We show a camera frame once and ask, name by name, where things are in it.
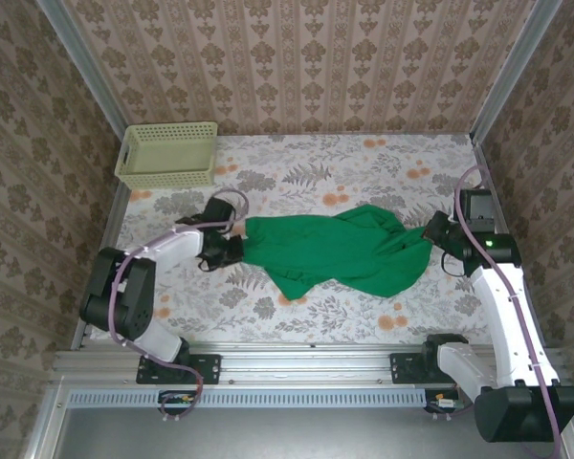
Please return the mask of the aluminium frame post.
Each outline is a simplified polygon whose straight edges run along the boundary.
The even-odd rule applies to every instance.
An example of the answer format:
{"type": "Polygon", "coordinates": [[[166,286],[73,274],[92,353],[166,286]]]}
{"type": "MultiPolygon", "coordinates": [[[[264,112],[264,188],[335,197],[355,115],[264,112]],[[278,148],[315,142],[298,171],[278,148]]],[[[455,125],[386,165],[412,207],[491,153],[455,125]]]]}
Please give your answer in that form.
{"type": "Polygon", "coordinates": [[[54,28],[114,133],[121,140],[128,122],[107,79],[102,74],[99,60],[92,56],[74,17],[68,12],[62,0],[36,0],[36,2],[54,28]]]}
{"type": "Polygon", "coordinates": [[[470,130],[473,145],[482,144],[563,0],[537,0],[506,57],[470,130]]]}

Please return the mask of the floral table cover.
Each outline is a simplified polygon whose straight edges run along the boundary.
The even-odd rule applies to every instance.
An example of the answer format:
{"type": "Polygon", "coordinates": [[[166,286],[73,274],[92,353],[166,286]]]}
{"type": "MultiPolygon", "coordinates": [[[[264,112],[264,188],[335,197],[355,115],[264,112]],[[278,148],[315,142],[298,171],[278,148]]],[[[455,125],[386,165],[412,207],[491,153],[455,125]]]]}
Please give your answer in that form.
{"type": "MultiPolygon", "coordinates": [[[[295,135],[224,137],[215,185],[252,216],[333,216],[371,204],[408,228],[451,212],[457,184],[483,185],[467,135],[295,135]]],[[[491,343],[486,314],[460,264],[433,250],[425,273],[392,298],[335,281],[297,300],[261,269],[238,264],[202,272],[184,261],[159,275],[154,317],[189,341],[418,344],[457,333],[491,343]]]]}

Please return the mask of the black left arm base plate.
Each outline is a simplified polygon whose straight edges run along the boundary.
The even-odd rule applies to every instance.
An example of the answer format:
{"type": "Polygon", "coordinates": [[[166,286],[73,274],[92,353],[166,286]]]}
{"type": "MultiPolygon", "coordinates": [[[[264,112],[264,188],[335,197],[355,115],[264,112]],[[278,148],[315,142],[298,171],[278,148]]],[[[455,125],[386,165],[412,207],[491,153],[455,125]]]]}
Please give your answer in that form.
{"type": "MultiPolygon", "coordinates": [[[[221,374],[221,356],[218,354],[190,354],[179,357],[177,365],[192,368],[203,379],[203,384],[218,384],[221,374]]],[[[182,369],[168,368],[155,361],[140,358],[137,384],[178,385],[195,384],[195,376],[182,369]]]]}

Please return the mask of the aluminium mounting rail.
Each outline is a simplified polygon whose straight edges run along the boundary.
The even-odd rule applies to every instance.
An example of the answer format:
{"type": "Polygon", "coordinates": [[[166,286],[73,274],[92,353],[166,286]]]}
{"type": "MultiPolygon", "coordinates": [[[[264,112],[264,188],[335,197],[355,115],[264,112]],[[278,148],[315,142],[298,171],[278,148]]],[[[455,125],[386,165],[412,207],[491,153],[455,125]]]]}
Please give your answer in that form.
{"type": "MultiPolygon", "coordinates": [[[[419,344],[196,343],[193,354],[221,357],[221,387],[330,388],[391,385],[389,356],[419,353],[419,344]]],[[[52,384],[134,387],[139,357],[107,341],[92,341],[55,357],[52,384]]]]}

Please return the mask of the green t-shirt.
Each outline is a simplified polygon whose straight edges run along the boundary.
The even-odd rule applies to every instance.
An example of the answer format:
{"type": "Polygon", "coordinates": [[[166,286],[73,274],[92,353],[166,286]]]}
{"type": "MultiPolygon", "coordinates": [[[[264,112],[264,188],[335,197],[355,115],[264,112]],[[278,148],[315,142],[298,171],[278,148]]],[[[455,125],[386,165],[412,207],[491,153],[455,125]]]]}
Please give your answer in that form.
{"type": "Polygon", "coordinates": [[[425,273],[431,243],[423,232],[372,205],[335,216],[252,217],[245,224],[242,261],[263,269],[288,300],[331,280],[390,298],[425,273]]]}

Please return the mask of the pale yellow plastic basket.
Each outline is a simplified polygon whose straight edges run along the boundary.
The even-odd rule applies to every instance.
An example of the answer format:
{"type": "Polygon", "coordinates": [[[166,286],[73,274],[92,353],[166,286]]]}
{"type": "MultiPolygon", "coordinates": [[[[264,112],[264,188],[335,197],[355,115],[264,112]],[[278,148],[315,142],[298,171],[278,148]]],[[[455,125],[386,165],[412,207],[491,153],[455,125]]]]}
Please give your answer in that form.
{"type": "Polygon", "coordinates": [[[114,174],[129,189],[214,184],[218,124],[135,124],[125,129],[114,174]]]}

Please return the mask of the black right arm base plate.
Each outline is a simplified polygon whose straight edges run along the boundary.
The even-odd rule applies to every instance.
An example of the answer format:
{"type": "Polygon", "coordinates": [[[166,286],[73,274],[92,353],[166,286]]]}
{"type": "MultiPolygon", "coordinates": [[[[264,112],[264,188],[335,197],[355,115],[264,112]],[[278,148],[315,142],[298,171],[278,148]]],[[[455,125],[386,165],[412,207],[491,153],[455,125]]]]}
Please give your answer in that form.
{"type": "Polygon", "coordinates": [[[433,369],[422,354],[393,353],[389,356],[391,378],[394,383],[445,383],[448,378],[433,369]]]}

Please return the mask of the small black connector box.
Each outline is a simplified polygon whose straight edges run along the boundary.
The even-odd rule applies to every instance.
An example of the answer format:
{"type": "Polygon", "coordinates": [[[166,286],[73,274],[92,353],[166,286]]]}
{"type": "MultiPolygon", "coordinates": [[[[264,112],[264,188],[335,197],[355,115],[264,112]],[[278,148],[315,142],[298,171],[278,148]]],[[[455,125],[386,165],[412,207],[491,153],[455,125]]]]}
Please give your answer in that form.
{"type": "Polygon", "coordinates": [[[464,407],[456,389],[427,390],[424,409],[431,414],[452,414],[464,407]]]}
{"type": "Polygon", "coordinates": [[[158,395],[158,409],[166,418],[182,418],[195,403],[195,390],[166,390],[158,395]]]}

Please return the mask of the grey metal panel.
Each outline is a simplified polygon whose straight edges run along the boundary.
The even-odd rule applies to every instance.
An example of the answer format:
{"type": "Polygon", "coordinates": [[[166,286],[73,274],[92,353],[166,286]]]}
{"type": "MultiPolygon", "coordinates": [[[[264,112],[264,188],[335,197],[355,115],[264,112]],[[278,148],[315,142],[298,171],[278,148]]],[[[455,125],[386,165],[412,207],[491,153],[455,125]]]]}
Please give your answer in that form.
{"type": "Polygon", "coordinates": [[[533,459],[549,444],[487,443],[471,414],[422,409],[148,408],[68,412],[55,459],[533,459]]]}

